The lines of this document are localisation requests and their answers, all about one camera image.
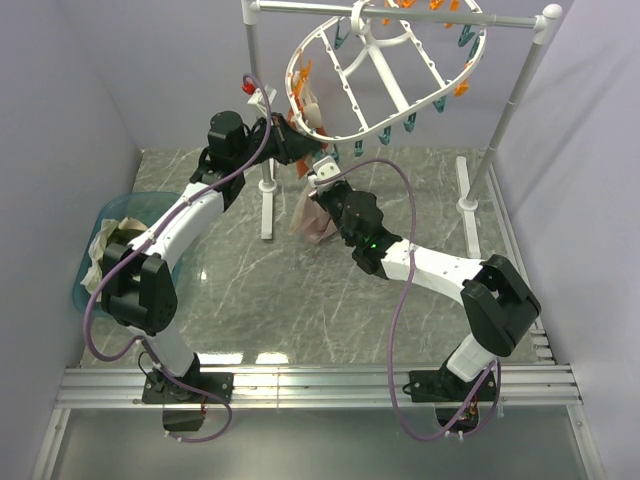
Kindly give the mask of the pink underwear white waistband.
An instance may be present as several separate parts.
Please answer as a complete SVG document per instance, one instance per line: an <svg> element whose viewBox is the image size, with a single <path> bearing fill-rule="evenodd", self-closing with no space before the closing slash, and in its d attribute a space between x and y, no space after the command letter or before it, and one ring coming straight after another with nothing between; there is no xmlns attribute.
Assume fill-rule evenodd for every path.
<svg viewBox="0 0 640 480"><path fill-rule="evenodd" d="M302 190L294 208L288 233L301 235L308 242L318 244L335 234L337 228L329 214L311 199L311 192L312 188L309 185Z"/></svg>

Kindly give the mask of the white oval clip hanger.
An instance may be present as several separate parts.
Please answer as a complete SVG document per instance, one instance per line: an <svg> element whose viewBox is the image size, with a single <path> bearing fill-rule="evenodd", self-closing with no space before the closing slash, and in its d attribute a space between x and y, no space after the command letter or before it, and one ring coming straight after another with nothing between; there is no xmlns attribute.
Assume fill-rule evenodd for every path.
<svg viewBox="0 0 640 480"><path fill-rule="evenodd" d="M468 78L482 59L486 46L487 28L469 21L463 22L457 46L468 46L470 50L461 72L447 79L438 70L435 60L428 54L427 47L416 36L408 20L398 21L398 35L376 38L372 19L365 16L365 9L370 5L369 1L356 1L346 16L333 16L312 30L292 54L285 74L285 91L290 106L288 121L298 131L326 145L352 144L357 156L363 153L365 137L376 134L383 145L388 145L394 125L401 124L405 131L412 132L419 110L432 105L438 112L443 112L449 95L458 97L468 90ZM328 56L330 70L337 75L340 91L346 95L347 106L356 121L353 133L329 134L325 130L321 106L311 88L313 62L303 59L304 53L314 42ZM426 67L435 82L434 92L416 100L406 97L399 84L399 73L384 55L386 50L403 45L415 49L419 63ZM394 107L392 113L379 121L366 118L351 82L351 78L366 62L372 64Z"/></svg>

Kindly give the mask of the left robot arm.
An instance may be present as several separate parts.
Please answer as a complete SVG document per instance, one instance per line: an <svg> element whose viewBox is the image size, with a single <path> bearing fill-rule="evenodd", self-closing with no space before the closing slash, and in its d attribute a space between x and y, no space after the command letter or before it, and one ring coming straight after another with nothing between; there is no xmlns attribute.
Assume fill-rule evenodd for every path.
<svg viewBox="0 0 640 480"><path fill-rule="evenodd" d="M102 310L143 343L154 363L148 384L175 403L196 401L206 388L197 354L173 323L176 263L239 196L245 169L269 160L289 165L323 148L279 113L247 126L238 113L219 112L210 120L207 139L180 199L147 231L109 245L102 260Z"/></svg>

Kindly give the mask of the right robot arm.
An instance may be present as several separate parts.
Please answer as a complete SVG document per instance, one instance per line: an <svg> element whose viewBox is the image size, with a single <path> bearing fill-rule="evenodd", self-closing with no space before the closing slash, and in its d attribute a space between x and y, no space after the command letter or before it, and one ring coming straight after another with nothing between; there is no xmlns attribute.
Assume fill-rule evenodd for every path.
<svg viewBox="0 0 640 480"><path fill-rule="evenodd" d="M470 334L426 388L435 401L465 398L481 371L510 356L541 313L540 302L504 256L468 259L414 246L384 228L374 194L345 180L320 186L312 199L329 214L365 273L410 280L463 306Z"/></svg>

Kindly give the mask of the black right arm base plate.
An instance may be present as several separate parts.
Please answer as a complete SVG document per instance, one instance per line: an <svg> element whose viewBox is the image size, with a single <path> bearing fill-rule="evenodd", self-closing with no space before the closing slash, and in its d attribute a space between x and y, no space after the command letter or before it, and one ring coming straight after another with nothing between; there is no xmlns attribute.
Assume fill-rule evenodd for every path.
<svg viewBox="0 0 640 480"><path fill-rule="evenodd" d="M462 402L476 385L478 374L465 382L446 368L436 370L411 370L409 382L402 387L413 403Z"/></svg>

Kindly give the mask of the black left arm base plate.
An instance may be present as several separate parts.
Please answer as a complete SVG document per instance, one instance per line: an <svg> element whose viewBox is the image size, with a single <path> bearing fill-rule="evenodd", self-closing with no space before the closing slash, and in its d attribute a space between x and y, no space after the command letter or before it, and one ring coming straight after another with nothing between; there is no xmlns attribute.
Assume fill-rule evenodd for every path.
<svg viewBox="0 0 640 480"><path fill-rule="evenodd" d="M197 404L203 401L231 401L234 375L231 372L201 372L193 377L170 380L162 372L147 374L141 402L149 405Z"/></svg>

